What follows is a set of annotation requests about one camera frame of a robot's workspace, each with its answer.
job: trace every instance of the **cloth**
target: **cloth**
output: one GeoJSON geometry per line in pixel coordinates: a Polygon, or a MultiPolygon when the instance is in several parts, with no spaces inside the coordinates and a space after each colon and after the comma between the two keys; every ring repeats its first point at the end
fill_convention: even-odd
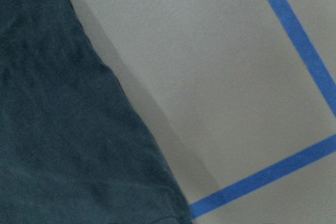
{"type": "Polygon", "coordinates": [[[0,223],[191,223],[70,0],[0,0],[0,223]]]}

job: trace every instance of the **painter's tape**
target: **painter's tape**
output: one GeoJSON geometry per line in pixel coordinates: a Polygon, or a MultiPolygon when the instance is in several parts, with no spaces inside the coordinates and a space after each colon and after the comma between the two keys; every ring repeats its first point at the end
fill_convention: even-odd
{"type": "Polygon", "coordinates": [[[336,135],[191,204],[192,217],[204,215],[333,152],[336,152],[336,135]]]}
{"type": "MultiPolygon", "coordinates": [[[[286,0],[268,0],[336,116],[336,85],[286,0]]],[[[190,205],[193,219],[336,152],[336,135],[190,205]]]]}

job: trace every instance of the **folded cloth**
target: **folded cloth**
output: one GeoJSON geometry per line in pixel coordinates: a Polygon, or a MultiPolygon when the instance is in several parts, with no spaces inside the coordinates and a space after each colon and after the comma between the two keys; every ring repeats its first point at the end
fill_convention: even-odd
{"type": "Polygon", "coordinates": [[[0,223],[191,223],[70,0],[0,0],[0,223]]]}

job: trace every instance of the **blue tape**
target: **blue tape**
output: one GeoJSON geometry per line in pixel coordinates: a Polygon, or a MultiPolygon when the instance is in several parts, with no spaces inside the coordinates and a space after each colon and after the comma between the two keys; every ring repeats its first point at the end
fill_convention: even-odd
{"type": "MultiPolygon", "coordinates": [[[[330,109],[336,116],[336,85],[307,33],[286,0],[268,0],[282,26],[307,66],[330,109]]],[[[336,135],[285,158],[233,185],[190,205],[195,219],[262,186],[274,182],[329,154],[336,152],[336,135]]]]}
{"type": "Polygon", "coordinates": [[[336,85],[307,33],[286,0],[268,0],[290,40],[336,116],[336,85]]]}
{"type": "Polygon", "coordinates": [[[191,204],[192,218],[204,215],[333,152],[336,152],[336,135],[191,204]]]}

